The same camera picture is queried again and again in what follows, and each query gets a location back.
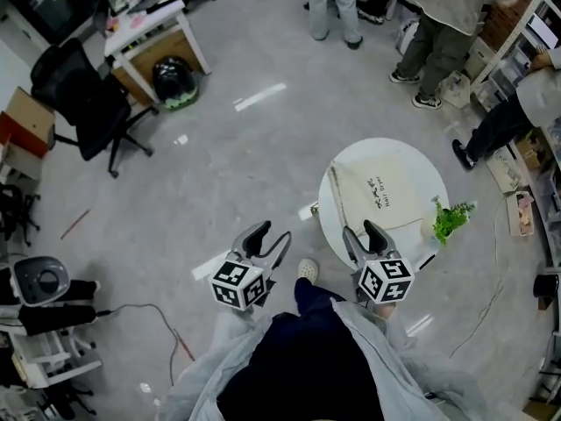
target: white desk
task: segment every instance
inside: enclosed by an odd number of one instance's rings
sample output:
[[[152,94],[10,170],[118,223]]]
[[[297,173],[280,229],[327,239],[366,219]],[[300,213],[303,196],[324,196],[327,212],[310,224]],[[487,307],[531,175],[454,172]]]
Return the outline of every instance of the white desk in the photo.
[[[393,139],[365,139],[348,146],[337,155],[334,161],[345,164],[360,161],[367,157],[397,155],[408,171],[419,203],[423,212],[431,213],[435,204],[432,199],[438,196],[444,207],[448,207],[448,193],[446,187],[434,165],[419,150],[399,140]],[[331,249],[348,267],[356,269],[354,262],[343,243],[343,226],[339,218],[335,197],[331,191],[328,170],[323,175],[319,188],[318,213],[323,234]],[[415,271],[419,270],[427,260],[438,252],[438,244],[427,240],[421,234],[421,220],[399,228],[390,229],[387,233],[394,239],[401,256],[409,259]],[[359,238],[368,247],[368,237]]]
[[[74,356],[78,362],[76,366],[51,375],[53,371],[60,370],[65,361],[73,356],[63,346],[57,331],[45,332],[33,337],[10,333],[10,340],[14,347],[12,362],[22,381],[30,389],[45,389],[102,366],[100,360],[86,361]]]
[[[125,56],[121,53],[121,50],[126,46],[130,45],[132,42],[144,36],[147,32],[152,30],[153,28],[161,25],[168,20],[174,18],[185,37],[187,38],[188,43],[191,45],[193,49],[193,53],[195,53],[196,58],[199,60],[202,71],[205,74],[210,73],[210,67],[207,61],[204,59],[202,55],[201,48],[196,43],[195,35],[191,31],[191,27],[189,26],[189,21],[183,14],[183,8],[185,8],[185,3],[182,0],[177,0],[172,4],[164,6],[163,8],[153,12],[152,14],[145,14],[145,13],[133,13],[127,14],[123,12],[117,16],[118,18],[118,29],[114,32],[110,37],[105,40],[105,52],[104,56],[107,57],[109,55],[113,55],[115,59],[119,62],[121,67],[124,68],[127,74],[131,76],[131,78],[140,86],[140,88],[154,101],[158,101],[158,97],[150,84],[144,79],[144,77],[138,72],[138,70],[131,64],[131,62],[125,58]],[[142,22],[138,24],[135,28],[131,27],[132,21],[135,17],[143,14],[144,19]]]

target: white robot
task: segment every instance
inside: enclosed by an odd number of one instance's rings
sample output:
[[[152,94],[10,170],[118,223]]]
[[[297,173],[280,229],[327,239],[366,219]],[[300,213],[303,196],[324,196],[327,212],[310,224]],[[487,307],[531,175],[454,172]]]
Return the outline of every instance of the white robot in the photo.
[[[343,229],[343,242],[359,270],[352,274],[359,303],[369,299],[376,304],[395,303],[405,299],[415,279],[411,264],[395,249],[394,240],[369,220],[364,227],[369,238],[364,248],[349,227]]]
[[[236,310],[247,310],[254,304],[263,306],[275,284],[273,271],[292,241],[292,234],[285,232],[261,254],[263,238],[270,228],[271,222],[264,221],[236,237],[226,259],[209,279],[215,301]]]
[[[235,310],[248,310],[254,304],[263,306],[275,282],[271,279],[290,247],[292,234],[282,234],[261,254],[263,238],[271,228],[270,221],[253,225],[236,237],[231,250],[209,278],[215,301]],[[395,249],[395,243],[384,230],[365,220],[369,247],[365,249],[356,234],[346,226],[343,241],[351,260],[359,270],[352,274],[359,303],[394,303],[405,298],[415,279],[411,265]]]

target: black shirt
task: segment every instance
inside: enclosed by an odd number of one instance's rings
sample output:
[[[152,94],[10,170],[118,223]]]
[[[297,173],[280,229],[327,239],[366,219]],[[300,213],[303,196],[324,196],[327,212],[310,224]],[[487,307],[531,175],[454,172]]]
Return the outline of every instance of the black shirt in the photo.
[[[226,421],[384,419],[366,358],[332,308],[275,317],[218,408]]]

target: brick wall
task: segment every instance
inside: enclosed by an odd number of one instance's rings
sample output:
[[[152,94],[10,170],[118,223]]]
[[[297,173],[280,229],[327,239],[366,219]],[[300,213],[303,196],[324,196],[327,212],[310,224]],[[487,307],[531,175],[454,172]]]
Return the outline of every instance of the brick wall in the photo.
[[[521,19],[529,2],[530,0],[518,0],[516,5],[505,10],[495,4],[480,34],[481,38],[497,51]]]

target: black trash bag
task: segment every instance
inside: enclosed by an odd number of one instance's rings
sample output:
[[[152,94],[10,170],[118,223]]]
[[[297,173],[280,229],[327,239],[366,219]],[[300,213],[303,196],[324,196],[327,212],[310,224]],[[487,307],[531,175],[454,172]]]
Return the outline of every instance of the black trash bag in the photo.
[[[156,95],[169,110],[189,106],[199,97],[191,67],[179,56],[166,56],[156,62],[152,74]]]

